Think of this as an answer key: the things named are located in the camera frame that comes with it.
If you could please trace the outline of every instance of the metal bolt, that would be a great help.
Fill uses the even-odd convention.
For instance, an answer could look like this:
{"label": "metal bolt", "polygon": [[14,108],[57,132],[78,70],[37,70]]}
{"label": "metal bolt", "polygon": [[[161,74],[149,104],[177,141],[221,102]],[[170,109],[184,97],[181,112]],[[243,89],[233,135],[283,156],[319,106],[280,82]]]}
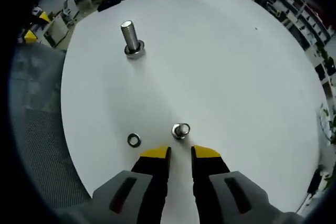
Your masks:
{"label": "metal bolt", "polygon": [[172,128],[173,137],[180,140],[187,136],[190,132],[190,126],[186,123],[174,124]]}
{"label": "metal bolt", "polygon": [[140,58],[145,53],[145,44],[143,41],[138,40],[133,22],[127,20],[120,27],[126,41],[125,54],[130,59]]}

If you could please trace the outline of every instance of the yellow object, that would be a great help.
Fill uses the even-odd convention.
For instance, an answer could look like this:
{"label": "yellow object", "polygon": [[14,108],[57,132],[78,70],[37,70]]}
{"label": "yellow object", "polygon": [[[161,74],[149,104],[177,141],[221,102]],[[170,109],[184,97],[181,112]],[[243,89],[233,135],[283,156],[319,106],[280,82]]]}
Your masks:
{"label": "yellow object", "polygon": [[158,157],[158,158],[166,158],[167,150],[169,146],[162,146],[155,149],[149,149],[141,153],[141,157]]}
{"label": "yellow object", "polygon": [[31,31],[28,30],[28,32],[25,34],[25,43],[33,43],[37,41],[36,35]]}
{"label": "yellow object", "polygon": [[210,148],[194,145],[196,157],[220,157],[221,155]]}
{"label": "yellow object", "polygon": [[50,23],[50,19],[48,17],[48,15],[46,14],[46,12],[42,12],[41,15],[39,16],[39,18],[42,18],[46,21],[48,21]]}

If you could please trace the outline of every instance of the table surface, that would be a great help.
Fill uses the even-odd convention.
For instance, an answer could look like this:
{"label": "table surface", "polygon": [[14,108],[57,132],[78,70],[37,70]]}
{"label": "table surface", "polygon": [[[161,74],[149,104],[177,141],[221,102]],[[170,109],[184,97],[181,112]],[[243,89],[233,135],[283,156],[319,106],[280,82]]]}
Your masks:
{"label": "table surface", "polygon": [[[125,57],[120,25],[132,20],[146,55]],[[61,85],[64,132],[90,195],[141,152],[172,148],[161,223],[196,223],[190,147],[220,152],[296,211],[317,167],[317,112],[326,98],[289,31],[251,0],[126,0],[80,21]],[[188,123],[183,144],[175,123]],[[130,133],[142,138],[127,144]]]}

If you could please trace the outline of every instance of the metal washer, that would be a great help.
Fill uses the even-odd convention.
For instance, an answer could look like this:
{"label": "metal washer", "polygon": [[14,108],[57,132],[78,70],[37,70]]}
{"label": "metal washer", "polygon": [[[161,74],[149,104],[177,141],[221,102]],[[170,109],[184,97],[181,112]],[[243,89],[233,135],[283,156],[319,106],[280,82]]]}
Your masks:
{"label": "metal washer", "polygon": [[[133,144],[133,143],[131,142],[131,140],[132,140],[133,137],[135,137],[135,138],[138,140],[135,144]],[[141,138],[140,138],[140,136],[137,135],[136,133],[131,133],[131,134],[129,134],[129,136],[127,137],[127,143],[130,145],[130,147],[133,147],[133,148],[139,147],[140,144],[141,144]]]}

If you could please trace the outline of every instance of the white round table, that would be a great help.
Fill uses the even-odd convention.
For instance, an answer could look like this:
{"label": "white round table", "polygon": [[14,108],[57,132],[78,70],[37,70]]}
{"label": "white round table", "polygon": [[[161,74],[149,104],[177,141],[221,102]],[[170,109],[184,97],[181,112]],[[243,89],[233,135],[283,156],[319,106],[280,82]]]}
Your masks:
{"label": "white round table", "polygon": [[[146,55],[124,54],[132,20]],[[304,51],[251,0],[126,0],[76,25],[61,86],[64,132],[90,195],[141,152],[172,148],[161,223],[196,223],[191,152],[218,151],[282,211],[296,211],[318,163],[326,102]],[[188,140],[171,129],[188,123]],[[130,133],[142,139],[127,144]]]}

